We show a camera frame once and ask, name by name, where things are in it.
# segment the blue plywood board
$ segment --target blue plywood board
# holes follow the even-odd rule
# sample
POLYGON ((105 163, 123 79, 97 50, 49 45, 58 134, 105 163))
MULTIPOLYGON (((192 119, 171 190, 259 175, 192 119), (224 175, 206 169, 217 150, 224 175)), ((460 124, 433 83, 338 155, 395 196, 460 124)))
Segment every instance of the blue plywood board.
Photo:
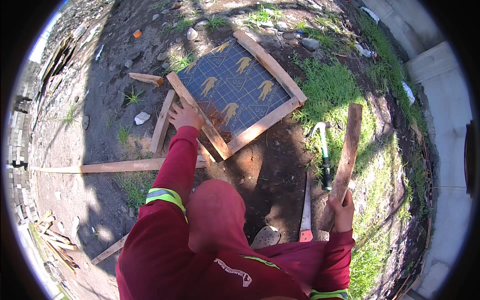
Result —
POLYGON ((227 140, 291 98, 236 40, 213 49, 177 75, 227 140))

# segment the hammer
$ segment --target hammer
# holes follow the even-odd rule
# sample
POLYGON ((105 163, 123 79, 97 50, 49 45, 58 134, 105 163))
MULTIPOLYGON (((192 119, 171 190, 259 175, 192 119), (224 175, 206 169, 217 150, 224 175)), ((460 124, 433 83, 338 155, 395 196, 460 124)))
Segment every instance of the hammer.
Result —
POLYGON ((332 174, 330 174, 330 160, 328 159, 328 151, 327 151, 327 141, 325 138, 325 129, 330 128, 332 125, 330 122, 318 122, 310 132, 310 138, 313 137, 315 131, 318 129, 320 131, 320 142, 322 143, 322 189, 331 191, 332 190, 332 174))

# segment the hand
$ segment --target hand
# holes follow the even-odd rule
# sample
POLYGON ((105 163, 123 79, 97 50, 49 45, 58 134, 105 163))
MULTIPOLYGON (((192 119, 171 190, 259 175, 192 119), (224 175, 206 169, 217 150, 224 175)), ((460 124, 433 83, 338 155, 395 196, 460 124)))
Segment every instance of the hand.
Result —
POLYGON ((331 232, 340 233, 352 230, 355 206, 353 205, 352 193, 350 193, 350 190, 347 189, 342 204, 333 197, 328 200, 328 204, 335 212, 335 224, 331 232))
POLYGON ((168 111, 170 115, 168 120, 170 123, 172 123, 177 130, 183 126, 192 126, 200 131, 205 122, 204 118, 193 110, 185 98, 180 98, 180 102, 182 107, 178 106, 177 103, 172 103, 174 111, 168 111))

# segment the soil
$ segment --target soil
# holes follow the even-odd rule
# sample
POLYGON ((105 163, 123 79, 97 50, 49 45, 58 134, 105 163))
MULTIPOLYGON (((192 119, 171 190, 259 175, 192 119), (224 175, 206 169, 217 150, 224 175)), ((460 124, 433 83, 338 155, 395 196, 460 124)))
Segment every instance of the soil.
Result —
MULTIPOLYGON (((44 57, 48 57, 49 51, 52 51, 64 37, 62 30, 69 33, 77 26, 75 22, 80 18, 76 15, 78 13, 75 13, 77 7, 81 7, 80 22, 88 17, 85 21, 89 26, 87 34, 96 24, 100 24, 100 27, 91 42, 84 48, 76 50, 71 59, 71 67, 63 71, 65 76, 58 89, 45 101, 44 111, 33 134, 32 165, 60 167, 123 161, 135 159, 134 156, 138 155, 146 157, 156 116, 160 112, 163 99, 172 87, 166 80, 160 87, 133 81, 128 73, 164 75, 161 68, 163 62, 156 59, 159 53, 182 47, 182 50, 195 50, 196 55, 202 55, 227 39, 232 39, 232 33, 236 30, 234 26, 229 25, 222 27, 219 32, 199 31, 195 41, 188 41, 185 37, 186 31, 159 34, 162 24, 174 23, 179 12, 197 11, 198 15, 223 14, 232 17, 239 15, 239 11, 248 13, 255 8, 255 3, 255 1, 220 0, 210 5, 198 1, 185 1, 178 11, 170 10, 166 15, 160 14, 155 21, 151 21, 152 15, 160 13, 161 10, 156 11, 152 3, 145 0, 117 0, 108 3, 95 0, 86 4, 80 1, 65 7, 65 15, 54 26, 44 57), (100 6, 103 7, 101 16, 96 19, 100 6), (137 29, 142 31, 142 35, 136 39, 132 34, 137 29), (99 60, 94 60, 101 45, 104 45, 101 56, 99 60), (127 60, 133 61, 129 69, 124 66, 127 60), (132 87, 137 93, 143 91, 140 95, 142 101, 126 105, 124 94, 128 94, 132 87), (76 104, 73 102, 75 96, 80 98, 76 104), (65 116, 70 106, 73 106, 76 120, 81 120, 83 115, 90 117, 87 130, 82 129, 81 122, 75 121, 69 126, 59 120, 65 116), (137 126, 133 119, 141 111, 150 114, 151 118, 143 125, 137 126), (130 130, 127 145, 121 145, 117 141, 120 126, 130 130)), ((350 9, 355 9, 354 6, 340 0, 318 3, 338 12, 343 8, 352 27, 358 28, 349 12, 350 9)), ((297 22, 296 20, 315 17, 304 5, 297 9, 284 10, 284 13, 292 16, 286 19, 291 24, 297 22)), ((304 73, 288 59, 288 56, 296 51, 299 58, 304 59, 312 55, 311 52, 302 46, 287 45, 282 36, 277 39, 267 29, 250 30, 250 33, 291 77, 305 79, 304 73)), ((322 53, 318 50, 314 55, 321 56, 322 53)), ((346 58, 338 57, 338 60, 356 74, 357 83, 371 105, 377 119, 376 141, 380 143, 382 139, 396 132, 400 139, 403 161, 408 162, 409 141, 412 135, 395 100, 389 95, 383 97, 376 93, 371 79, 364 74, 367 65, 365 58, 350 52, 346 58)), ((175 130, 170 126, 162 153, 154 157, 165 156, 168 142, 174 134, 175 130)), ((222 137, 227 141, 231 139, 228 136, 222 137)), ((218 163, 196 170, 194 188, 212 178, 222 179, 234 185, 245 201, 244 231, 249 243, 265 225, 279 229, 281 243, 297 241, 305 196, 305 165, 312 158, 312 153, 304 148, 304 135, 300 125, 292 121, 288 115, 226 161, 221 160, 202 132, 199 140, 218 163)), ((73 175, 32 172, 32 177, 37 186, 40 212, 52 209, 58 221, 64 223, 67 233, 71 232, 73 218, 76 216, 80 218, 77 238, 79 251, 70 252, 70 255, 81 270, 77 276, 72 276, 67 271, 63 272, 67 277, 68 287, 81 299, 118 299, 115 263, 119 253, 111 255, 96 266, 90 263, 93 258, 127 234, 136 221, 135 217, 129 215, 126 206, 128 195, 121 189, 116 174, 73 175), (61 200, 56 199, 55 192, 61 192, 61 200), (92 235, 92 227, 99 232, 98 238, 92 235)), ((396 196, 390 199, 390 214, 401 205, 403 184, 396 187, 396 192, 396 196)), ((328 236, 316 230, 319 212, 322 211, 326 196, 327 193, 320 187, 312 187, 312 199, 317 199, 312 200, 312 231, 315 240, 326 240, 328 236)), ((393 222, 387 225, 398 227, 398 224, 393 222)), ((412 244, 407 246, 408 249, 422 249, 425 241, 417 238, 419 234, 415 229, 400 228, 398 231, 398 243, 409 240, 412 244)), ((420 253, 409 254, 410 252, 404 250, 398 255, 409 255, 403 259, 404 262, 416 261, 420 253)), ((402 268, 404 266, 395 264, 392 270, 385 273, 376 290, 377 295, 384 295, 393 289, 401 279, 395 276, 402 268)))

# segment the gray stone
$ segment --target gray stone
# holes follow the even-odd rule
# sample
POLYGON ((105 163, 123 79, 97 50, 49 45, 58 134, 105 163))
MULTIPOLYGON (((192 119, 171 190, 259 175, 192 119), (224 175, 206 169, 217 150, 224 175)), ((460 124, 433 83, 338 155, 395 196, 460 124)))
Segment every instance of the gray stone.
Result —
POLYGON ((84 116, 82 118, 82 128, 87 130, 89 124, 90 124, 90 117, 89 116, 84 116))
POLYGON ((313 38, 303 38, 301 44, 309 51, 315 51, 320 46, 320 42, 313 38))
POLYGON ((198 22, 197 24, 195 24, 194 26, 194 29, 195 30, 204 30, 208 27, 208 21, 207 20, 203 20, 203 21, 200 21, 198 22))
POLYGON ((197 36, 198 32, 196 32, 195 29, 190 28, 189 30, 187 30, 187 40, 193 41, 197 38, 197 36))
POLYGON ((135 124, 142 125, 150 119, 150 115, 144 111, 141 111, 138 115, 135 116, 135 124))
POLYGON ((287 23, 285 23, 285 22, 277 22, 276 25, 275 25, 275 28, 278 31, 287 31, 288 30, 287 23))
POLYGON ((125 67, 127 67, 128 69, 133 65, 133 61, 132 60, 127 60, 125 62, 125 67))
POLYGON ((170 56, 170 53, 168 52, 163 52, 163 53, 160 53, 156 59, 157 60, 166 60, 168 57, 170 56))

